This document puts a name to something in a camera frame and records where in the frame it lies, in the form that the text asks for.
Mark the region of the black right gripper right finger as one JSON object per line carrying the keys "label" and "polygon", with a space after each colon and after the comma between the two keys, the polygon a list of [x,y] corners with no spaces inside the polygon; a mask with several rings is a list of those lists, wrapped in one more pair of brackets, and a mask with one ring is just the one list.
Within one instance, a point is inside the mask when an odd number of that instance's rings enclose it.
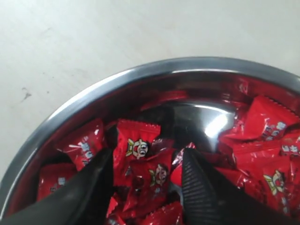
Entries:
{"label": "black right gripper right finger", "polygon": [[183,208],[190,225],[291,223],[288,216],[238,190],[196,150],[184,150],[181,180]]}

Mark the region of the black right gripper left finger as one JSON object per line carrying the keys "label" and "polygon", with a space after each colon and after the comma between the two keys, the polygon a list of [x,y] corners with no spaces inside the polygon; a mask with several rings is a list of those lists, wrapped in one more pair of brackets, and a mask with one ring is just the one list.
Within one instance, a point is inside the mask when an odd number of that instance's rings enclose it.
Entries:
{"label": "black right gripper left finger", "polygon": [[113,195],[113,151],[101,150],[67,184],[2,225],[103,225]]}

